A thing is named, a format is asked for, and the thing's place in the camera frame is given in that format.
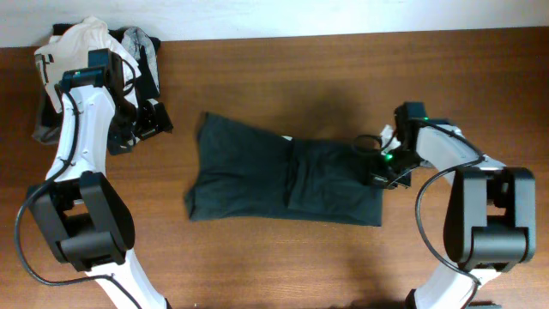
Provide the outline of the dark green Nike t-shirt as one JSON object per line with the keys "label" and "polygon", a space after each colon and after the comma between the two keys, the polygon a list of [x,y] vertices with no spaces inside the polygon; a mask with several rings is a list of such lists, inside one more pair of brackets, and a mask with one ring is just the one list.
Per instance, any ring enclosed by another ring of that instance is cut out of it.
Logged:
{"label": "dark green Nike t-shirt", "polygon": [[199,173],[184,197],[192,221],[229,217],[379,227],[383,192],[350,145],[287,139],[206,114],[196,136]]}

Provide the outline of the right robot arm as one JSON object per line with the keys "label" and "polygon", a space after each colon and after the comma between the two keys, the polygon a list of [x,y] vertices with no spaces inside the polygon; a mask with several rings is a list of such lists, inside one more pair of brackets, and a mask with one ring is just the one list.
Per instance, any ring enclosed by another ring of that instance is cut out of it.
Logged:
{"label": "right robot arm", "polygon": [[[419,189],[414,215],[421,239],[439,265],[409,292],[406,308],[471,308],[484,285],[532,259],[535,178],[530,170],[494,160],[442,119],[402,120],[396,127],[386,125],[378,139],[383,161],[391,167],[437,169]],[[444,253],[428,239],[421,215],[425,192],[439,179],[451,186]]]}

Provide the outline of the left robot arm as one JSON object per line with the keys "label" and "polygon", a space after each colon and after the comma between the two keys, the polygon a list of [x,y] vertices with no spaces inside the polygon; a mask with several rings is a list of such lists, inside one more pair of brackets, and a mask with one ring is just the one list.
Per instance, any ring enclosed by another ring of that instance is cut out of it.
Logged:
{"label": "left robot arm", "polygon": [[123,98],[124,80],[105,67],[67,71],[61,94],[62,129],[51,169],[30,188],[19,217],[30,211],[54,258],[81,277],[47,280],[32,269],[14,241],[24,270],[37,282],[61,287],[97,282],[117,308],[167,308],[136,253],[132,215],[106,179],[107,137]]}

